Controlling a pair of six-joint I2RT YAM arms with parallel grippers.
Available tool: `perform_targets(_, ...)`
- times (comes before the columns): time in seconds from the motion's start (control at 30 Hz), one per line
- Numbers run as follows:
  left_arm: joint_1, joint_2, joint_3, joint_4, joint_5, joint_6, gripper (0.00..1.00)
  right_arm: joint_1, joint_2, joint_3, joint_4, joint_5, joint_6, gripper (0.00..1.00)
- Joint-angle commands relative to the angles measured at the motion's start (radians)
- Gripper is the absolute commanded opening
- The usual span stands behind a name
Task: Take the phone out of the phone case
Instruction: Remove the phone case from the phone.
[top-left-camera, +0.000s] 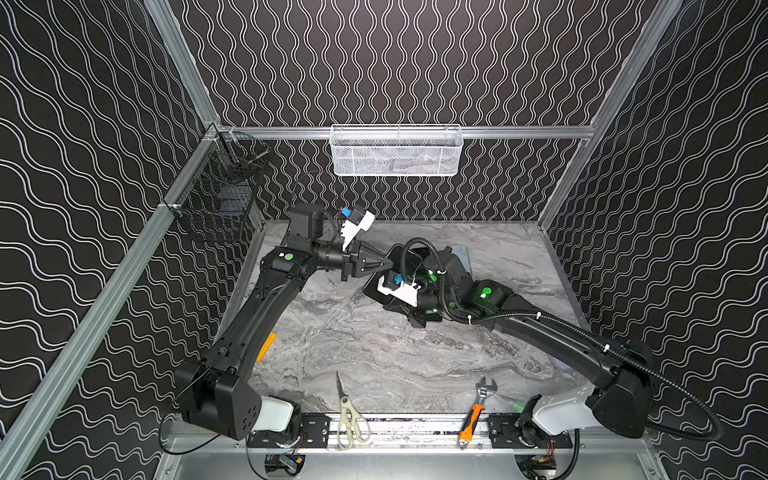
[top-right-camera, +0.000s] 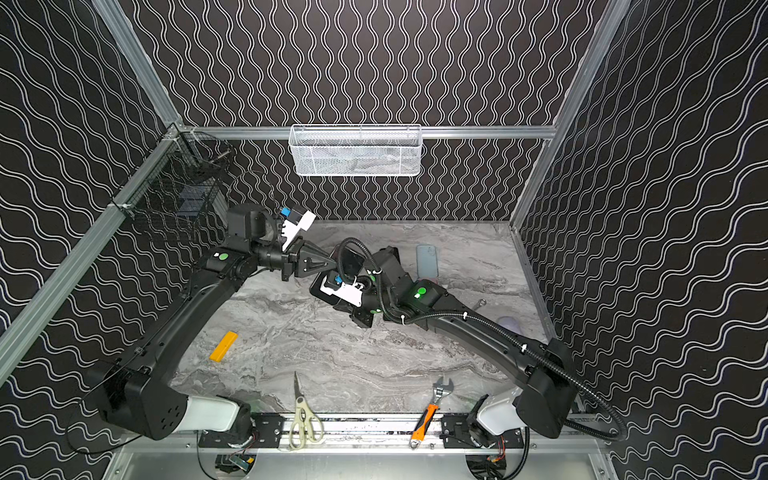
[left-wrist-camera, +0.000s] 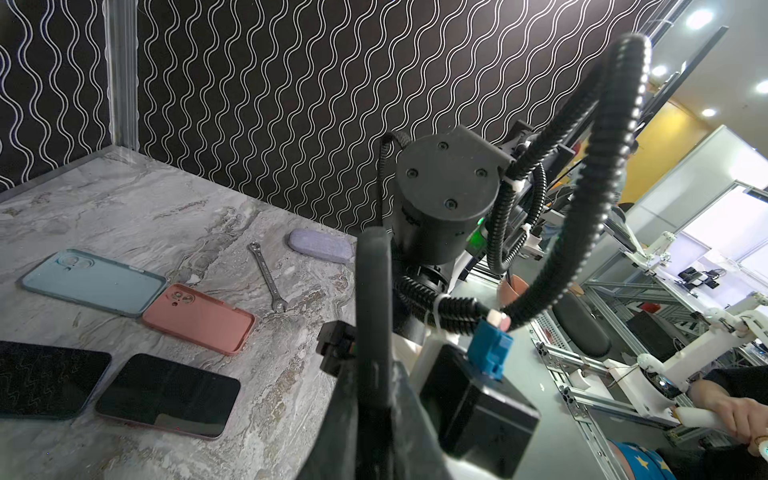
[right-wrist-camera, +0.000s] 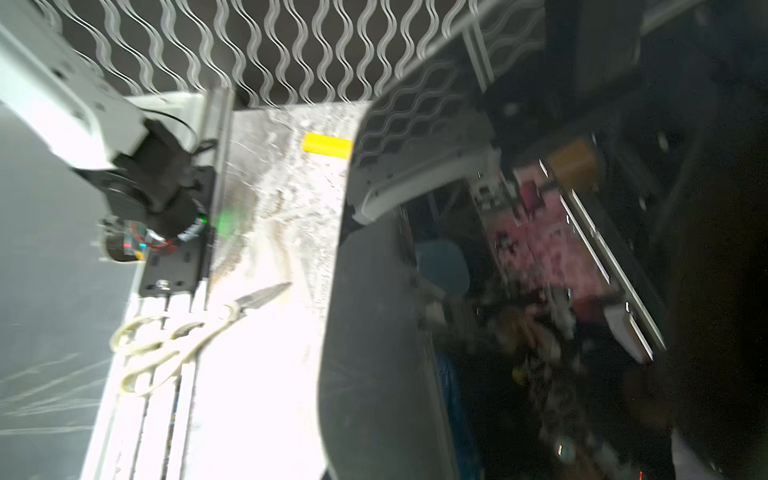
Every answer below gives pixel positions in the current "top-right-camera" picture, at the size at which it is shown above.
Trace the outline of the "black smartphone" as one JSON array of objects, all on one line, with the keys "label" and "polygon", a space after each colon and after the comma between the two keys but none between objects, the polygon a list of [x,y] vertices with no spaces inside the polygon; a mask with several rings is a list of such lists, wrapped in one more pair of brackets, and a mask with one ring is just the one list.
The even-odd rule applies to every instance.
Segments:
[{"label": "black smartphone", "polygon": [[357,280],[357,274],[364,265],[365,257],[349,248],[343,251],[336,248],[332,258],[341,260],[343,265],[318,274],[310,287],[310,294],[331,306],[345,302],[360,307],[364,285]]}]

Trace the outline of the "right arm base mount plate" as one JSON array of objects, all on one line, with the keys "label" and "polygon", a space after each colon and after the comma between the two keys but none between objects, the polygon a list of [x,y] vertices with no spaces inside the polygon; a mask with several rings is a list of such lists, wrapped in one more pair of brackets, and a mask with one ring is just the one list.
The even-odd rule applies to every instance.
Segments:
[{"label": "right arm base mount plate", "polygon": [[440,419],[440,436],[447,449],[459,448],[498,448],[500,441],[504,446],[519,449],[524,446],[524,428],[507,430],[494,435],[486,431],[476,420],[470,420],[468,414],[446,414]]}]

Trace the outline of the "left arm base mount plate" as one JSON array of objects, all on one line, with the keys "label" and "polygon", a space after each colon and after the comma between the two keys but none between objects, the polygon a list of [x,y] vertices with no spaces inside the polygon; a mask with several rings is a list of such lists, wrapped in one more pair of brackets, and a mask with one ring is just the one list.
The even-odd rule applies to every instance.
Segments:
[{"label": "left arm base mount plate", "polygon": [[277,413],[252,414],[238,419],[226,432],[204,430],[198,440],[201,448],[277,448],[283,436],[285,418]]}]

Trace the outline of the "light blue phone case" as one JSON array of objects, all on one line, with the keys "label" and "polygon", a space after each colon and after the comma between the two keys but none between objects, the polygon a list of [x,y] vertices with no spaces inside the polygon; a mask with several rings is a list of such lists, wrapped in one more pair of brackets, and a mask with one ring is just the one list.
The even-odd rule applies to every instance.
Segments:
[{"label": "light blue phone case", "polygon": [[439,277],[437,247],[431,244],[416,246],[417,275],[420,279],[435,280]]}]

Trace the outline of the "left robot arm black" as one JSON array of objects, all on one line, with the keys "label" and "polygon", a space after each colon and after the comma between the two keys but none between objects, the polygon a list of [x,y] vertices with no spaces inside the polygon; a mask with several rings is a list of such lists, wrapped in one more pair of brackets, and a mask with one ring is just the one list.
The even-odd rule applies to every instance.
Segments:
[{"label": "left robot arm black", "polygon": [[227,235],[196,264],[180,296],[135,345],[89,370],[86,403],[106,423],[161,440],[182,431],[217,432],[232,445],[253,435],[248,404],[221,396],[200,397],[171,387],[180,360],[213,314],[259,270],[282,280],[328,272],[337,263],[301,234],[313,212],[284,207],[276,215],[256,204],[227,213]]}]

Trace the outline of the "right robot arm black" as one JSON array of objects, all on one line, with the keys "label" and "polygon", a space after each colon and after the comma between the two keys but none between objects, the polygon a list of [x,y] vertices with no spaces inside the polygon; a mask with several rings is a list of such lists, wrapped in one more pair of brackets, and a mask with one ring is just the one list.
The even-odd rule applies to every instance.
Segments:
[{"label": "right robot arm black", "polygon": [[[445,288],[404,271],[393,247],[371,252],[349,237],[334,248],[337,279],[363,285],[364,311],[381,311],[384,320],[442,334],[503,372],[513,388],[484,400],[476,420],[488,433],[527,427],[556,439],[568,427],[595,438],[623,441],[628,427],[621,414],[574,371],[572,356],[559,340],[548,343],[517,334],[467,307]],[[598,430],[569,417],[576,397],[599,405],[615,426]]]}]

